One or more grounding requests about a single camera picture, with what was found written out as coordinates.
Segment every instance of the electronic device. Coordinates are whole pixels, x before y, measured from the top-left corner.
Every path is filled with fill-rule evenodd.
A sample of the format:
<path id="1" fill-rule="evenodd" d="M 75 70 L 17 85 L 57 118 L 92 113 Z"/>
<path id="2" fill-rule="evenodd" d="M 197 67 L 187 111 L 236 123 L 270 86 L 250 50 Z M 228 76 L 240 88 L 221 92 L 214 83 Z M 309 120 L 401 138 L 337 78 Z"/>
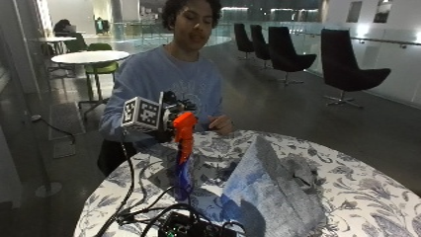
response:
<path id="1" fill-rule="evenodd" d="M 221 229 L 206 220 L 192 220 L 189 216 L 172 212 L 157 231 L 157 237 L 237 237 L 234 230 L 224 228 L 221 233 Z"/>

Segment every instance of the person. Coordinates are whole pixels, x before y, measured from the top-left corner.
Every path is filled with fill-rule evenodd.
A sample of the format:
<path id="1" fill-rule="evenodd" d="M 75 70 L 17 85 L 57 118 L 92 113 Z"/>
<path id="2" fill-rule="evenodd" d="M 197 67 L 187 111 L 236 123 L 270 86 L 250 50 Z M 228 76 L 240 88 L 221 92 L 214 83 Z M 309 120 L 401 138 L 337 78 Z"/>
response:
<path id="1" fill-rule="evenodd" d="M 100 121 L 105 140 L 123 139 L 124 103 L 137 96 L 157 102 L 164 91 L 172 91 L 179 100 L 188 99 L 196 105 L 196 131 L 212 129 L 221 135 L 233 131 L 232 120 L 221 110 L 221 75 L 213 62 L 200 54 L 220 12 L 220 0 L 167 0 L 161 19 L 163 26 L 173 32 L 173 40 L 135 54 L 120 66 Z M 156 137 L 129 130 L 124 141 L 135 142 L 137 150 L 157 144 Z"/>
<path id="2" fill-rule="evenodd" d="M 61 19 L 57 21 L 57 23 L 53 25 L 53 34 L 56 37 L 65 37 L 69 33 L 69 20 L 68 19 Z"/>

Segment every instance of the office chair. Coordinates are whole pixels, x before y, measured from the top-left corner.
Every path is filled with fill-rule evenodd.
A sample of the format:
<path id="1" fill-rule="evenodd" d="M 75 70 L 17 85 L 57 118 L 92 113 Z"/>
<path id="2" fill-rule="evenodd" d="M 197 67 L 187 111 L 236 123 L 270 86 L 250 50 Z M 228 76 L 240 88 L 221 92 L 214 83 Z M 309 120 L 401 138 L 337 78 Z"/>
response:
<path id="1" fill-rule="evenodd" d="M 368 90 L 378 86 L 390 69 L 360 69 L 349 31 L 321 31 L 321 61 L 325 83 L 341 90 L 340 98 L 325 96 L 333 100 L 326 105 L 349 104 L 362 109 L 362 106 L 352 102 L 353 98 L 345 98 L 345 92 Z"/>
<path id="2" fill-rule="evenodd" d="M 81 33 L 68 33 L 68 36 L 76 38 L 76 40 L 68 40 L 64 42 L 67 52 L 79 52 L 88 49 Z"/>
<path id="3" fill-rule="evenodd" d="M 250 30 L 254 54 L 256 57 L 262 60 L 261 70 L 268 69 L 270 67 L 266 66 L 266 61 L 270 60 L 270 55 L 268 53 L 268 44 L 264 40 L 262 27 L 260 25 L 250 25 Z"/>
<path id="4" fill-rule="evenodd" d="M 268 28 L 268 51 L 273 69 L 286 72 L 281 80 L 284 86 L 304 83 L 288 80 L 288 74 L 309 68 L 316 60 L 316 54 L 296 53 L 288 27 Z"/>
<path id="5" fill-rule="evenodd" d="M 249 53 L 254 52 L 253 43 L 249 40 L 245 25 L 242 23 L 234 24 L 234 34 L 236 34 L 236 43 L 238 51 L 246 54 L 245 57 L 238 57 L 238 59 L 249 59 Z"/>

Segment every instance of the white tablecloth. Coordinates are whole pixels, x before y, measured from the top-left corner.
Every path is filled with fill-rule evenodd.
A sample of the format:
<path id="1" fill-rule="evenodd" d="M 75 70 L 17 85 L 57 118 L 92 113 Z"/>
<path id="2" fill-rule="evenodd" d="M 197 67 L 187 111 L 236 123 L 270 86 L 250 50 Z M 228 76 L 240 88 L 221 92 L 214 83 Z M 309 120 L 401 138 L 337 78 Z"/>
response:
<path id="1" fill-rule="evenodd" d="M 256 135 L 270 141 L 278 158 L 301 156 L 317 166 L 320 194 L 326 223 L 320 223 L 310 236 L 421 236 L 421 198 L 378 170 L 341 152 L 313 142 L 278 134 L 237 131 L 229 137 L 213 132 L 194 134 L 196 189 L 192 205 L 213 221 L 221 219 L 220 195 L 236 164 Z M 156 146 L 132 160 L 136 189 L 128 201 L 133 210 L 151 204 L 168 187 L 168 167 L 175 162 L 176 144 Z M 131 186 L 129 166 L 124 163 L 88 198 L 77 221 L 75 236 L 95 236 L 116 211 Z M 165 195 L 157 206 L 173 204 Z M 139 215 L 155 217 L 157 212 Z M 105 236 L 140 236 L 143 224 L 113 223 Z M 159 236 L 151 230 L 149 236 Z"/>

